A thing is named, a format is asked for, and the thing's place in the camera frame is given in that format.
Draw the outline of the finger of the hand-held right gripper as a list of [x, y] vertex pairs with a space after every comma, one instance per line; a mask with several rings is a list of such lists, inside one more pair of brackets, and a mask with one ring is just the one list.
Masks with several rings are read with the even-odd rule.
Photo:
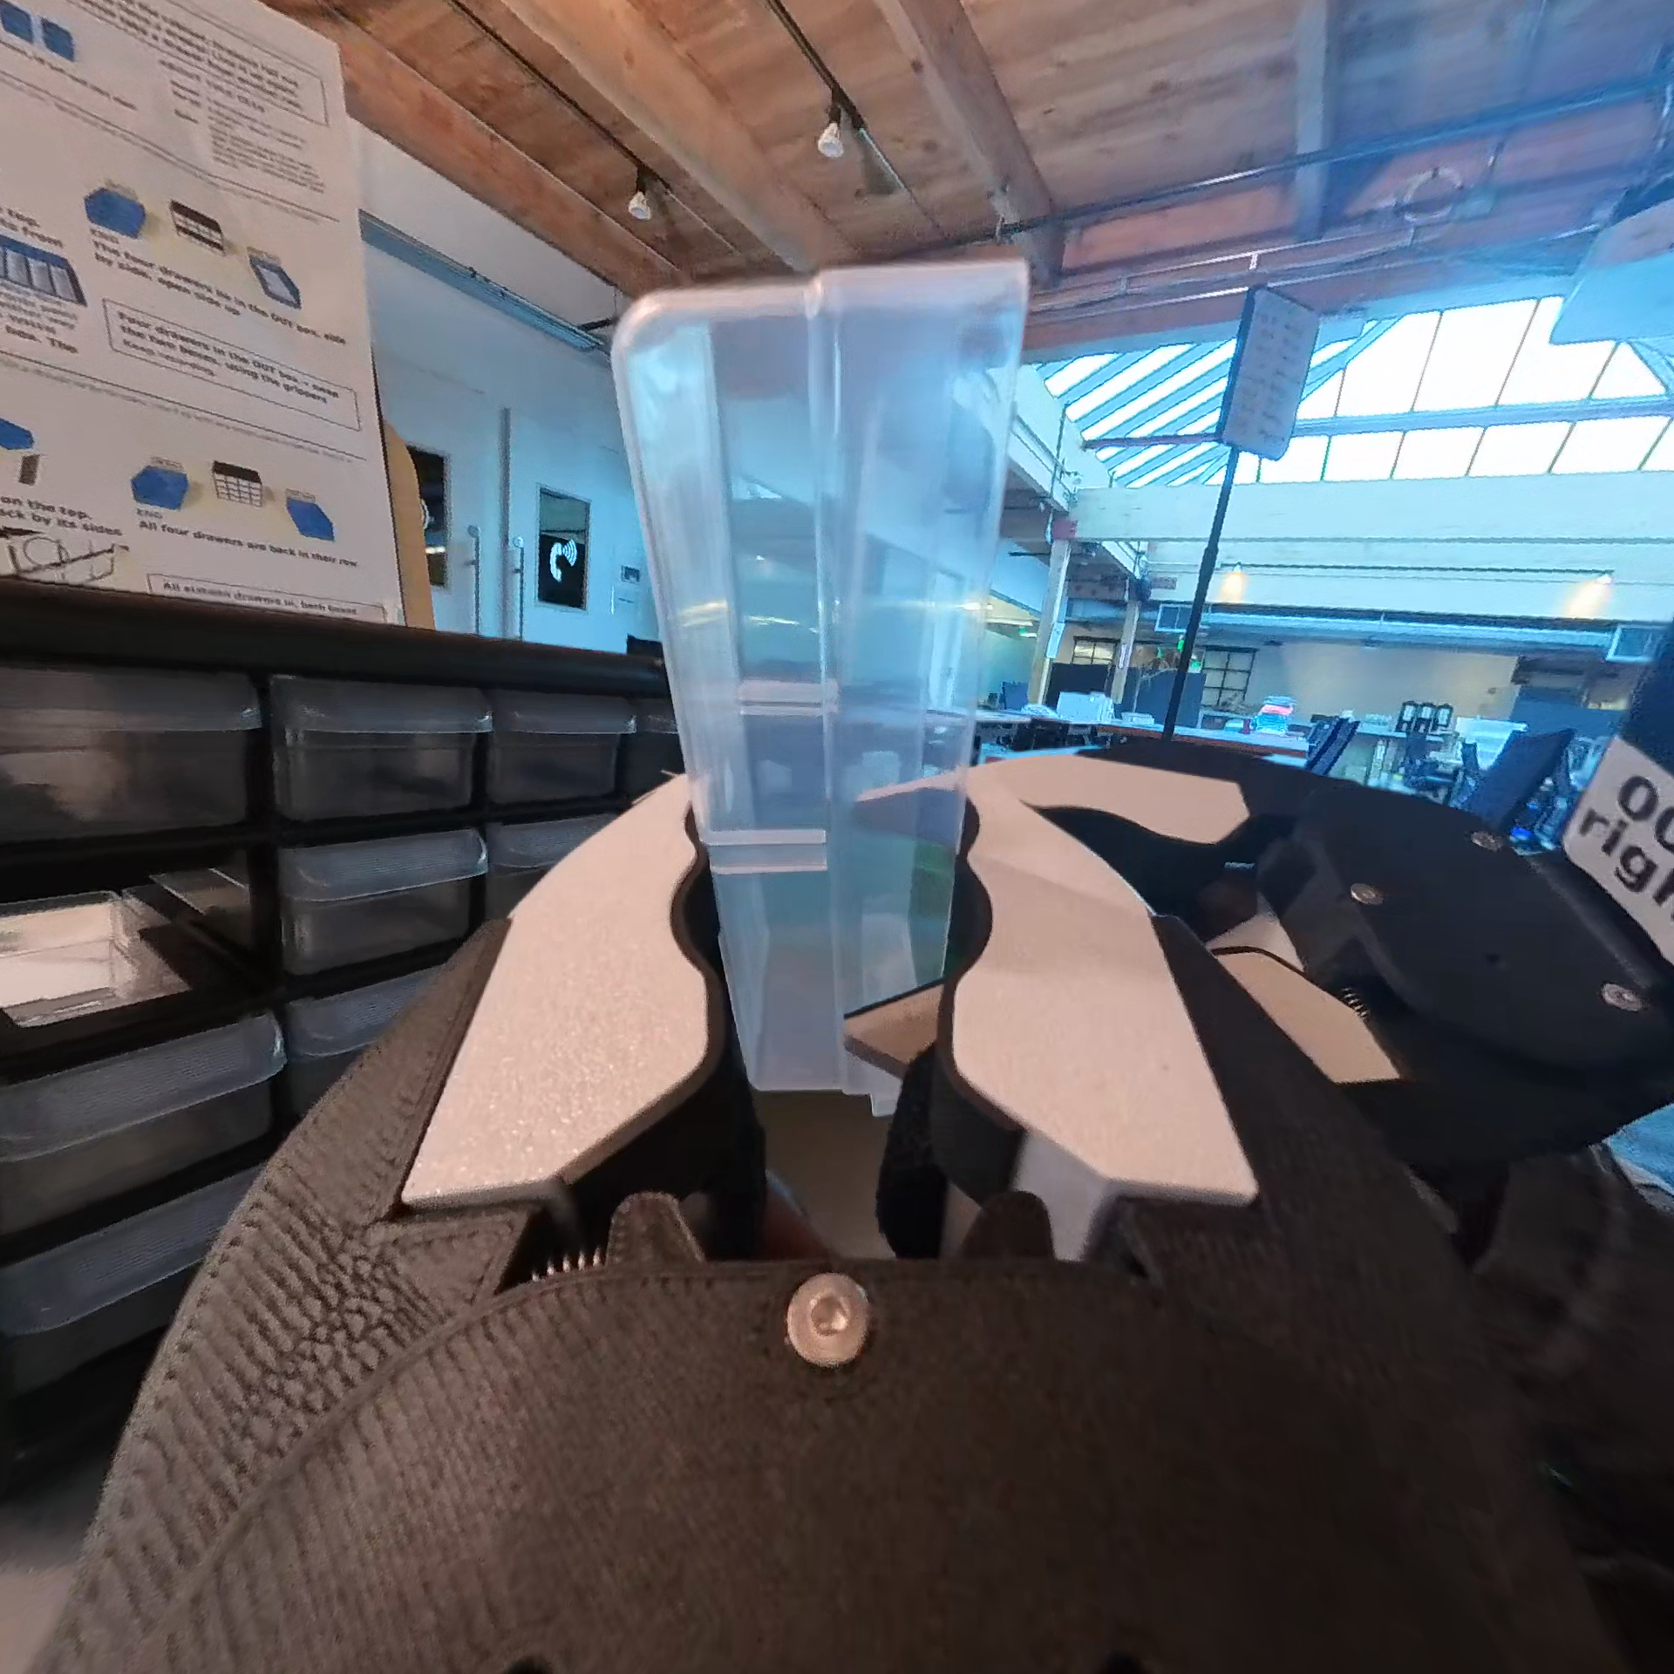
[[1175, 998], [1147, 1025], [1153, 1077], [1209, 1081], [1211, 1048], [1225, 1016], [1262, 1013], [1326, 1081], [1399, 1084], [1393, 1057], [1373, 1036], [1368, 1022], [1326, 994], [1269, 953], [1211, 953], [1179, 917], [1153, 911], [1162, 976]]
[[1112, 873], [1201, 862], [1253, 821], [1236, 781], [1084, 751], [976, 763], [976, 805], [981, 817], [1019, 808], [1031, 830], [1073, 840]]

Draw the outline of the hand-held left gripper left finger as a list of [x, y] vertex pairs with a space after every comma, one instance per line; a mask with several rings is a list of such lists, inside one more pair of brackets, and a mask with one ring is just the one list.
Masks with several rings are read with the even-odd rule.
[[668, 778], [512, 909], [402, 1207], [570, 1211], [716, 1062], [716, 976], [677, 932], [702, 859], [690, 808], [690, 781]]

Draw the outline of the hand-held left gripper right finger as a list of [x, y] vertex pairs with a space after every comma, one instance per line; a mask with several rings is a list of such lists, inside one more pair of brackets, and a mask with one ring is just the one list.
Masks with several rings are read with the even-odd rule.
[[950, 1072], [1017, 1127], [1005, 1180], [1084, 1260], [1125, 1198], [1242, 1207], [1257, 1177], [1155, 917], [1089, 845], [1011, 790], [967, 798], [989, 940], [950, 986]]

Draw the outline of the clear plastic drawer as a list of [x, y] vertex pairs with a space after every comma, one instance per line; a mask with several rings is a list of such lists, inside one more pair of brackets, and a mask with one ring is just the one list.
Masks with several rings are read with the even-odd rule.
[[888, 1117], [845, 1016], [948, 957], [1019, 260], [663, 287], [610, 364], [749, 1084]]

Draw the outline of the perforated panel on pole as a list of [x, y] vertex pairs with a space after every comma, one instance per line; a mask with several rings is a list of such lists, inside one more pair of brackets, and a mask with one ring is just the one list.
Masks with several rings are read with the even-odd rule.
[[1199, 562], [1199, 582], [1188, 606], [1188, 622], [1180, 632], [1179, 668], [1168, 686], [1162, 737], [1175, 737], [1180, 721], [1180, 704], [1188, 694], [1188, 677], [1199, 652], [1201, 617], [1215, 563], [1219, 556], [1219, 535], [1228, 522], [1236, 467], [1242, 457], [1280, 460], [1287, 454], [1297, 429], [1297, 411], [1302, 405], [1316, 339], [1319, 315], [1311, 307], [1267, 285], [1242, 293], [1235, 358], [1215, 428], [1215, 442], [1225, 449], [1225, 473], [1203, 551]]

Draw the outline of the black phone sign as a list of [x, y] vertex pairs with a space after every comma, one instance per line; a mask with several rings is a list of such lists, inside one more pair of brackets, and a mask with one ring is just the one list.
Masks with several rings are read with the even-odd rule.
[[591, 501], [538, 489], [535, 598], [556, 610], [584, 610], [591, 598]]

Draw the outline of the instruction sheet on board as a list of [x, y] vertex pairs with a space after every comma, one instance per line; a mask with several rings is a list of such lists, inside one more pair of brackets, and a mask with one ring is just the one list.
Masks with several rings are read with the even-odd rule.
[[399, 582], [399, 619], [410, 630], [434, 630], [430, 556], [427, 556], [427, 506], [414, 457], [402, 435], [381, 418], [386, 500], [392, 524], [392, 556]]

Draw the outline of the printed instruction sheet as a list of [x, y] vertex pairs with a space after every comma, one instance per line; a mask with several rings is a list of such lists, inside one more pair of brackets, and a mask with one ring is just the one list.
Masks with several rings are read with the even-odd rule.
[[3, 2], [3, 576], [399, 622], [339, 48]]

